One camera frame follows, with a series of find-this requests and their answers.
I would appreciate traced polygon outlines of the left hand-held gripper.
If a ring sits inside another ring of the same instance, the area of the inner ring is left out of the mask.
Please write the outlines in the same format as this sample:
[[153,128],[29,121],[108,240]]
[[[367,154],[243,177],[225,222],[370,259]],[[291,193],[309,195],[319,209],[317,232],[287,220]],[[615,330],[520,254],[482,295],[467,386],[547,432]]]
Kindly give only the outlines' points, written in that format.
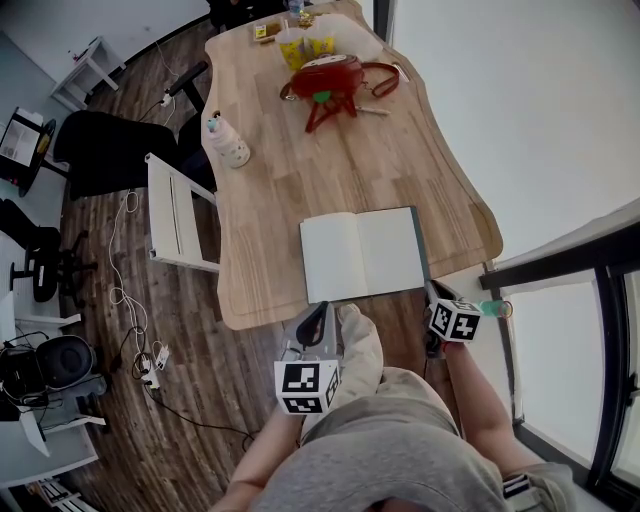
[[274,362],[276,397],[288,415],[326,413],[341,383],[336,314],[323,301],[309,306],[285,328],[284,352]]

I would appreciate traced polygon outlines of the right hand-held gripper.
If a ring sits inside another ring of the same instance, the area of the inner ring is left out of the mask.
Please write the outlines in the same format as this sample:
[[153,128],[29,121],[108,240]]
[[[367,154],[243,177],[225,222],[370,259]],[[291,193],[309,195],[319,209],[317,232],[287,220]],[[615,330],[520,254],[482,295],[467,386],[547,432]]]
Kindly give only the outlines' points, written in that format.
[[437,280],[424,285],[428,303],[426,352],[441,358],[444,343],[470,343],[478,330],[482,312],[477,304],[455,300],[456,292]]

